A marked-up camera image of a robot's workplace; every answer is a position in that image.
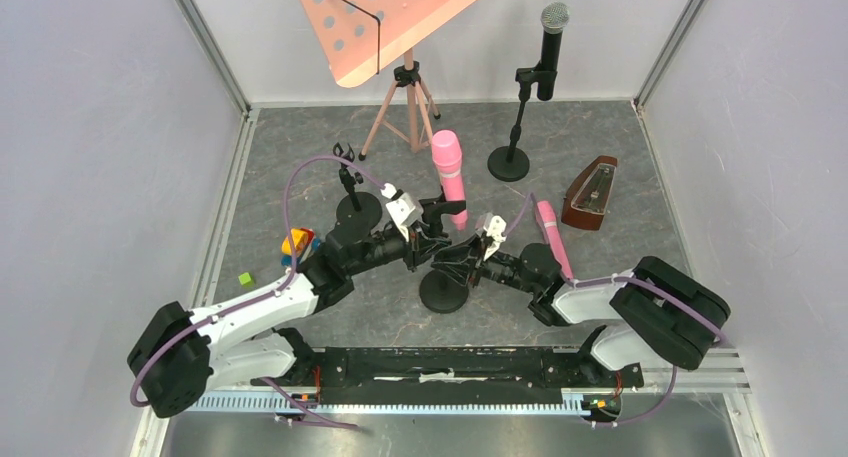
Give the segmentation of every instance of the gray floor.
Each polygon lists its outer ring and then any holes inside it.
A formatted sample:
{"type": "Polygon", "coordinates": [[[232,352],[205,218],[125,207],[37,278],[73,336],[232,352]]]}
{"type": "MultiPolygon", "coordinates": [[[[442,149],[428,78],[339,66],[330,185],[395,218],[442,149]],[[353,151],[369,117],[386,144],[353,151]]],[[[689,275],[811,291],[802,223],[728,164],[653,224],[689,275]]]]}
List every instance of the gray floor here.
{"type": "MultiPolygon", "coordinates": [[[[657,397],[628,394],[626,418],[657,397]]],[[[163,456],[733,457],[739,450],[720,395],[678,395],[661,412],[617,429],[576,417],[340,415],[361,431],[289,429],[271,415],[183,413],[171,419],[163,456]]]]}
{"type": "MultiPolygon", "coordinates": [[[[529,103],[520,147],[530,156],[532,168],[524,180],[504,184],[489,175],[486,159],[492,149],[507,143],[516,110],[517,104],[443,105],[442,119],[433,121],[436,129],[456,131],[463,146],[470,224],[488,211],[509,222],[528,191],[550,200],[558,212],[571,181],[598,155],[607,154],[619,159],[619,169],[601,230],[585,232],[560,224],[577,277],[622,271],[645,255],[685,269],[650,151],[628,102],[529,103]]],[[[216,302],[243,292],[238,283],[243,272],[250,272],[259,284],[281,275],[281,195],[294,166],[330,153],[337,141],[349,142],[358,152],[376,113],[372,106],[261,111],[216,302]]],[[[392,106],[389,118],[398,128],[407,128],[405,106],[392,106]]],[[[365,165],[417,198],[439,192],[429,150],[414,155],[387,129],[378,133],[365,165]]],[[[319,234],[332,228],[335,207],[345,195],[337,171],[336,164],[318,163],[301,173],[291,200],[292,225],[319,234]]],[[[471,228],[462,235],[454,233],[455,241],[470,232],[471,228]]],[[[517,255],[524,245],[540,241],[542,235],[532,215],[527,215],[501,250],[517,255]]],[[[400,262],[375,269],[354,279],[356,290],[344,301],[293,324],[308,343],[319,347],[572,345],[582,342],[593,328],[591,324],[545,327],[527,310],[527,295],[491,282],[472,291],[460,311],[433,314],[418,300],[418,284],[426,271],[410,274],[400,262]]]]}

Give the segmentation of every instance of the pink music stand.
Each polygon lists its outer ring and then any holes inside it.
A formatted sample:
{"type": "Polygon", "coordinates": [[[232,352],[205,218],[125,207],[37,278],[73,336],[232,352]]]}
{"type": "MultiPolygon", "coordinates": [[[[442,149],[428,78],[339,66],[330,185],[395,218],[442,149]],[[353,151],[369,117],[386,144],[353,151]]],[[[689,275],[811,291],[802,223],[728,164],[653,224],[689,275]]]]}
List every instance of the pink music stand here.
{"type": "Polygon", "coordinates": [[[409,142],[413,152],[418,152],[433,139],[430,111],[436,119],[441,115],[424,80],[418,75],[412,48],[477,0],[348,1],[355,6],[345,0],[300,0],[336,83],[342,87],[356,87],[401,55],[402,70],[406,71],[403,77],[407,78],[406,81],[404,78],[395,80],[389,86],[359,158],[365,159],[381,124],[409,142]],[[379,45],[377,19],[380,21],[379,45]],[[385,119],[386,109],[398,87],[406,87],[408,137],[385,119]],[[421,133],[418,132],[417,111],[424,121],[421,133]],[[422,142],[425,133],[427,141],[422,142]]]}

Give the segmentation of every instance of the black microphone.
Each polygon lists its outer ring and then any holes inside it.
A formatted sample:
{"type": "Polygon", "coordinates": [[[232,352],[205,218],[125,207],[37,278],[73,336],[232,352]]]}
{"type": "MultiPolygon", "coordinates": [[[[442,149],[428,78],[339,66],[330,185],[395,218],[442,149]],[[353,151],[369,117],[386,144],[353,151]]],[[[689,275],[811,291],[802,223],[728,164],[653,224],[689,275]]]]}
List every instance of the black microphone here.
{"type": "Polygon", "coordinates": [[[559,48],[562,44],[562,29],[568,23],[568,6],[554,2],[542,11],[542,57],[533,70],[553,72],[550,79],[541,79],[536,89],[536,97],[541,101],[551,100],[554,96],[556,68],[559,62],[559,48]]]}

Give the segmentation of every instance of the pink microphone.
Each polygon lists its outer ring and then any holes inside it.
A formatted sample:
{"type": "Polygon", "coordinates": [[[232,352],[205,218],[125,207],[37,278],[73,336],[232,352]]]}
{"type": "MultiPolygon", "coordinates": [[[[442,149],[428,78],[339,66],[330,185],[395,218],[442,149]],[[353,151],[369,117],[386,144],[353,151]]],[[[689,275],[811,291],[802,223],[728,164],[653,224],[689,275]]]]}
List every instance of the pink microphone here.
{"type": "Polygon", "coordinates": [[[562,245],[562,237],[559,235],[556,213],[547,200],[542,200],[536,204],[536,222],[542,228],[545,234],[545,242],[551,246],[554,258],[562,265],[562,273],[569,280],[574,280],[574,272],[571,271],[571,265],[569,265],[568,257],[565,255],[565,247],[562,245]]]}
{"type": "MultiPolygon", "coordinates": [[[[459,139],[450,130],[440,130],[433,134],[433,163],[439,169],[439,180],[445,189],[447,200],[465,200],[465,187],[462,185],[462,149],[459,139]]],[[[463,210],[458,215],[451,215],[451,220],[458,230],[465,229],[468,222],[468,211],[463,210]]]]}

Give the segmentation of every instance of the white wall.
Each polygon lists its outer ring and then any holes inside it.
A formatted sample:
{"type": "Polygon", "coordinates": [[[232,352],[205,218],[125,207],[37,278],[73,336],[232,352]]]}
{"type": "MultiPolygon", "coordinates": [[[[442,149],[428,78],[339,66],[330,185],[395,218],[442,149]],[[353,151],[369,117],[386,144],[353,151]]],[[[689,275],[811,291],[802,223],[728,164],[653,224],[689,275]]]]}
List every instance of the white wall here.
{"type": "MultiPolygon", "coordinates": [[[[391,69],[355,89],[333,81],[299,0],[196,0],[252,102],[382,102],[391,69]]],[[[436,99],[517,99],[517,67],[539,59],[556,0],[479,0],[419,44],[436,99]]],[[[631,98],[687,0],[561,0],[571,8],[557,99],[631,98]]]]}
{"type": "Polygon", "coordinates": [[[845,0],[709,0],[647,124],[772,455],[845,455],[845,0]]]}
{"type": "Polygon", "coordinates": [[[0,0],[0,455],[116,457],[239,116],[173,0],[0,0]]]}

